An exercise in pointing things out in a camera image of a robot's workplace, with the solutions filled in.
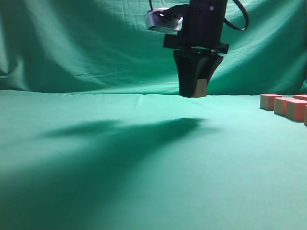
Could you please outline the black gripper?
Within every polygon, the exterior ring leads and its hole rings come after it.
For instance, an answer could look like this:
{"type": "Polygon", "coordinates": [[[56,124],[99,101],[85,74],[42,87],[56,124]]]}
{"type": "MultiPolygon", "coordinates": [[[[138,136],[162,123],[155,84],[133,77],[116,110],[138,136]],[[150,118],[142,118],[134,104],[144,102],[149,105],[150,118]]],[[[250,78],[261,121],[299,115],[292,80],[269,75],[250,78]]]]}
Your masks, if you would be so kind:
{"type": "MultiPolygon", "coordinates": [[[[166,34],[163,47],[171,49],[203,47],[228,53],[229,44],[220,42],[226,12],[226,0],[191,0],[188,4],[175,5],[163,11],[170,18],[183,18],[176,35],[166,34]]],[[[193,98],[196,81],[206,79],[207,85],[224,57],[210,55],[202,58],[199,53],[175,50],[179,95],[193,98]]]]}

